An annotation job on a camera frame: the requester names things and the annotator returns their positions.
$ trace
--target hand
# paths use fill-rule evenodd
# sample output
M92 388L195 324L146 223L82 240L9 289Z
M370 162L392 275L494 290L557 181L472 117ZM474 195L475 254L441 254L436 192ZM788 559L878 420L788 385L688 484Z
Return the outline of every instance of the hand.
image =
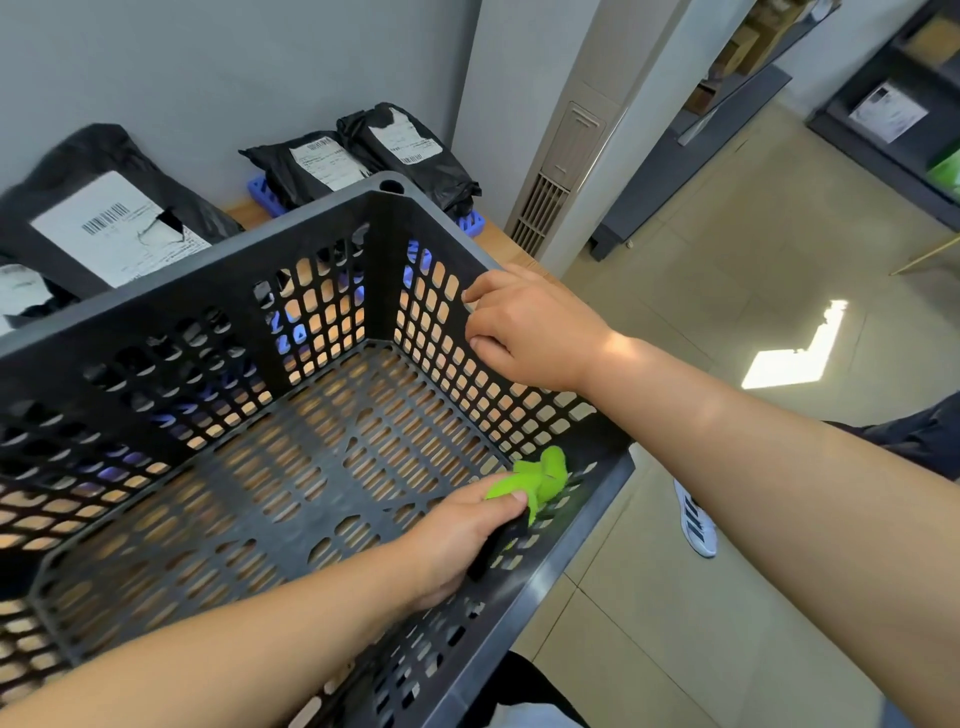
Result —
M493 484L508 473L489 475L444 498L409 533L395 541L403 561L414 570L414 611L436 606L457 591L480 547L499 525L523 513L522 491L484 500Z
M464 303L474 302L470 346L520 384L582 394L596 358L617 335L572 293L518 265L478 277L464 291Z

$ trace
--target white sneaker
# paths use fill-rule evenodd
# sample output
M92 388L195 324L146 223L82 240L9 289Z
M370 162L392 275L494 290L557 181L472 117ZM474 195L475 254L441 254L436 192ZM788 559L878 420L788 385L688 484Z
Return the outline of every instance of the white sneaker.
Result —
M717 555L717 529L713 520L677 478L673 479L673 489L680 502L680 527L687 542L705 559L712 559Z

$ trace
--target forearm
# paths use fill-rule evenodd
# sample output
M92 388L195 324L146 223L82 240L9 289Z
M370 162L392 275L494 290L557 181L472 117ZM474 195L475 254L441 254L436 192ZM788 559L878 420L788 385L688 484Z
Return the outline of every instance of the forearm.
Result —
M956 487L643 342L614 336L598 363L582 393L902 707L953 720Z
M0 726L263 728L294 711L411 599L390 544L178 622L0 712Z

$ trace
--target green rag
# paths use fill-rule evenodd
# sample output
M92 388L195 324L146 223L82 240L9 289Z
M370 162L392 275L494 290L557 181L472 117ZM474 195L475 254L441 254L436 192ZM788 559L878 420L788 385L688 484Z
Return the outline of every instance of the green rag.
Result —
M514 463L514 473L497 482L484 498L506 496L517 490L524 491L527 494L527 506L530 508L529 525L533 525L539 510L564 489L567 478L564 451L552 445L540 455L539 463L517 460Z

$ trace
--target right hand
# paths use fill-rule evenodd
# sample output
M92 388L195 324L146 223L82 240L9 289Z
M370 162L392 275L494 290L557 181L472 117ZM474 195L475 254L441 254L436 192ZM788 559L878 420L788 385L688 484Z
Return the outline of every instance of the right hand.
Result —
M467 340L511 381L582 394L596 360L617 336L589 306L533 271L507 265L464 291L476 303Z

